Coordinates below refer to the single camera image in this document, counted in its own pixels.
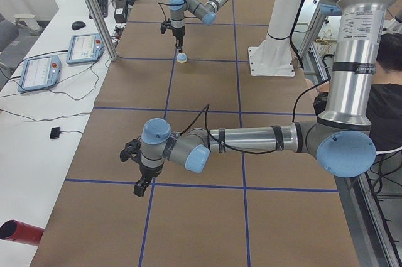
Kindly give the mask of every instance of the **person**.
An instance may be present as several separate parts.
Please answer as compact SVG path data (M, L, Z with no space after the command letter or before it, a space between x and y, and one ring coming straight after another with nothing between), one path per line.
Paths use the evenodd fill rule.
M367 103L366 116L371 122L370 138L377 151L402 146L402 35L384 34L379 44L376 74ZM319 88L315 98L316 114L325 110L329 84Z

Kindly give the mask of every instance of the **computer mouse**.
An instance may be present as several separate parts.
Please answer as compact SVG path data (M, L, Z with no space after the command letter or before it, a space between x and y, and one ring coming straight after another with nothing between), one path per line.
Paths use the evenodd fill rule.
M85 22L82 21L76 21L73 22L73 24L71 24L71 29L73 30L79 30L80 28L86 27L87 25L85 24Z

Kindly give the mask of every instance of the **keyboard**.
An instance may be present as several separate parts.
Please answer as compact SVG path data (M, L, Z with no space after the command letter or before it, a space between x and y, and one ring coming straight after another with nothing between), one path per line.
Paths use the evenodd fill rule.
M109 8L108 8L109 0L97 0L97 1L98 1L100 11L102 12L103 17L106 18L108 11L109 11Z

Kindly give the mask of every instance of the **red cylinder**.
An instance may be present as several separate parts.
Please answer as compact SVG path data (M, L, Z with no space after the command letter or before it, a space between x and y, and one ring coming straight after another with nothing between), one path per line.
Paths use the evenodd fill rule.
M0 227L0 239L37 246L44 229L20 221L9 220Z

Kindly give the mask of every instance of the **white tabletop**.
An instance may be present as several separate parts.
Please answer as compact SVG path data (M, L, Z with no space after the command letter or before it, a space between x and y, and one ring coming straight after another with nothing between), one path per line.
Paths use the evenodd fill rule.
M109 5L109 16L105 19L110 34L116 25L114 9ZM74 21L83 21L86 27L71 29ZM84 0L67 0L44 30L27 57L56 50L67 50L71 36L96 33L93 20ZM62 61L60 79L88 69L90 64L69 66L66 54L59 55ZM91 112L94 101L107 72L107 52L92 67L99 76L96 88L80 101L65 94L36 91L18 94L17 85L9 82L0 92L0 109L34 119L53 119L60 116ZM20 66L13 76L20 75ZM54 86L55 92L66 92L80 98L95 85L97 77L88 69L71 79ZM30 121L0 111L0 225L16 219L45 228L53 206L62 187L65 175L81 139L76 132L62 133L60 138L50 140L52 127L62 131L83 131L89 115L61 118L54 121ZM0 266L29 266L37 247L0 240Z

